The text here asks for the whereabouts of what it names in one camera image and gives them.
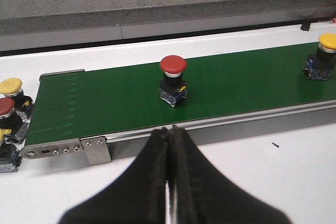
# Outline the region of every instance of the green belt surface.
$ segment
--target green belt surface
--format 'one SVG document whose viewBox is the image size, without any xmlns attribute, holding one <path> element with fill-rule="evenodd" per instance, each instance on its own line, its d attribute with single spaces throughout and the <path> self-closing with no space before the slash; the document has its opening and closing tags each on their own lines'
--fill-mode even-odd
<svg viewBox="0 0 336 224">
<path fill-rule="evenodd" d="M 336 98 L 336 73 L 302 73 L 318 43 L 187 59 L 188 96 L 175 108 L 159 97 L 159 63 L 41 79 L 26 145 L 136 130 Z"/>
</svg>

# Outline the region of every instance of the red button cap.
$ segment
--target red button cap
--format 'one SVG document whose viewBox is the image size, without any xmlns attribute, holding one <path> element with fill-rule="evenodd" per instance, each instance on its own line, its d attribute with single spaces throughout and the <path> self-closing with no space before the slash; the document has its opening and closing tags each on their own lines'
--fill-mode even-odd
<svg viewBox="0 0 336 224">
<path fill-rule="evenodd" d="M 181 73 L 186 67 L 186 60 L 177 55 L 166 56 L 160 62 L 160 68 L 171 74 Z"/>
<path fill-rule="evenodd" d="M 8 97 L 0 98 L 0 115 L 8 114 L 14 108 L 14 105 L 13 99 Z"/>
</svg>

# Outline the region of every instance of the white surface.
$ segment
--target white surface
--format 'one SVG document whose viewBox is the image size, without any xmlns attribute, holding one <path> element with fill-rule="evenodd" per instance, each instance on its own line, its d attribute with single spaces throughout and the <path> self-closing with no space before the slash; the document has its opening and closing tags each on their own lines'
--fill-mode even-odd
<svg viewBox="0 0 336 224">
<path fill-rule="evenodd" d="M 0 58 L 0 79 L 19 77 L 36 97 L 42 73 L 102 69 L 301 44 L 336 33 L 332 23 L 268 28 L 138 44 Z M 283 210 L 293 223 L 336 223 L 335 109 L 190 131 L 203 153 L 240 187 Z M 57 223 L 62 213 L 109 185 L 144 140 L 124 143 L 110 164 L 88 166 L 84 153 L 28 160 L 0 174 L 1 223 Z"/>
</svg>

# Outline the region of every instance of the metal bracket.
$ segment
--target metal bracket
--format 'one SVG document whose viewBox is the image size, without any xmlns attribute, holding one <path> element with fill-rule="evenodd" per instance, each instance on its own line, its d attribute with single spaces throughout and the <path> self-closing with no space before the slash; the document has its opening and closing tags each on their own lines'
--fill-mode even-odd
<svg viewBox="0 0 336 224">
<path fill-rule="evenodd" d="M 83 138 L 80 143 L 90 165 L 105 164 L 112 161 L 104 136 Z"/>
</svg>

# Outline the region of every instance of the gray floor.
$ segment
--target gray floor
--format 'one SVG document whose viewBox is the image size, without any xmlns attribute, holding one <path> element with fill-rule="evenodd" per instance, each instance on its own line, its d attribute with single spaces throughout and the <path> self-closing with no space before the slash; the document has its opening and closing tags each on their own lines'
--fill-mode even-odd
<svg viewBox="0 0 336 224">
<path fill-rule="evenodd" d="M 1 0 L 0 51 L 335 15 L 336 0 Z"/>
</svg>

